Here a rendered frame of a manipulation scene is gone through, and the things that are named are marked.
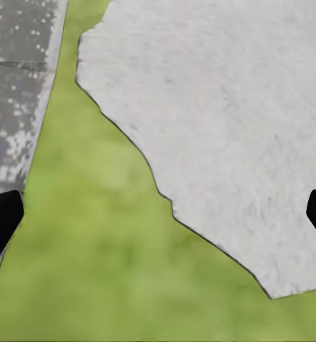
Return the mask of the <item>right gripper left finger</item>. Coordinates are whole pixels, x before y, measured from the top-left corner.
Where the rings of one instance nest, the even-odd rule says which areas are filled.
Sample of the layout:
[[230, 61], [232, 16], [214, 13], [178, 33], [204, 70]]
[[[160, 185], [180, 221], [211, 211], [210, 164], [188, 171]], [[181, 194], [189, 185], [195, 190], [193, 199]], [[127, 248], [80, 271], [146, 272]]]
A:
[[7, 248], [11, 235], [24, 217], [22, 195], [18, 191], [0, 194], [0, 254]]

